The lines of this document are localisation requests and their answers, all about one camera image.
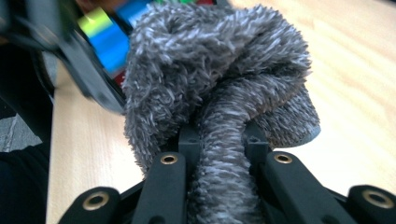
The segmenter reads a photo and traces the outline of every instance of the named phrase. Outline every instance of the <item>gray towel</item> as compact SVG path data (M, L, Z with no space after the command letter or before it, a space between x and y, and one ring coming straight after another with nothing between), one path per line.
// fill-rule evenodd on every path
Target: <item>gray towel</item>
M319 132L300 33L277 11L153 7L131 37L125 134L145 173L168 138L194 120L203 151L189 190L190 223L263 223L242 133L255 119L271 147Z

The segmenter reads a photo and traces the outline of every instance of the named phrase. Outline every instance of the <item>gray floor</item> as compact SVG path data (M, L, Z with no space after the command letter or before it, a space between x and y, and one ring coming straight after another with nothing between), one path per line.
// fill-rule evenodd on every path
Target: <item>gray floor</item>
M49 75L52 81L56 77L56 59L54 56L44 54ZM24 149L41 143L20 116L0 119L0 152L9 152L15 149Z

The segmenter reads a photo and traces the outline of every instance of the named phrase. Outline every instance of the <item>gray fuzzy cloth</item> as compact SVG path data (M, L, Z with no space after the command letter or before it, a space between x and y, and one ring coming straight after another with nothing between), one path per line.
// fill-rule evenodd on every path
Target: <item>gray fuzzy cloth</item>
M190 223L263 223L242 135L252 119L271 147L318 134L304 87L306 48L277 11L261 6L166 5L135 27L125 134L145 173L167 139L195 120L203 151L188 194Z

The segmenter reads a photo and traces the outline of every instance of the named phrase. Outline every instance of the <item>wooden table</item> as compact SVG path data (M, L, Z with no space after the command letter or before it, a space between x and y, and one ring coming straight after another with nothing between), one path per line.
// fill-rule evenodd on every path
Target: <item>wooden table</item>
M260 1L230 1L253 7ZM375 0L262 1L309 44L307 88L321 118L313 142L288 148L327 188L369 184L396 194L396 6ZM55 95L48 223L86 189L141 179L124 118L85 99L61 67Z

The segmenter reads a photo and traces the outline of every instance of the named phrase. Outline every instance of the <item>metal ring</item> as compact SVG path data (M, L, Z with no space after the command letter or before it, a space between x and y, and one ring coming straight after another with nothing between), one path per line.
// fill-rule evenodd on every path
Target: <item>metal ring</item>
M175 155L164 155L161 158L161 163L165 165L170 165L177 162L177 156Z
M274 158L277 162L285 163L285 164L291 163L293 161L293 159L286 154L276 154Z
M393 201L387 195L385 195L385 194L383 194L383 193L381 193L379 191L375 191L375 190L372 190L372 189L366 189L362 193L362 195L363 195L363 198L367 202L369 202L369 203L371 203L371 204L373 204L375 206L381 207L381 208L389 209L389 208L394 207L394 205L395 205L393 203ZM379 197L381 199L381 201L373 198L373 196Z
M94 198L99 198L100 202L93 202L92 199ZM93 211L103 207L105 204L108 203L108 200L109 196L106 192L98 191L88 196L88 198L85 199L84 203L82 204L82 207L87 211Z

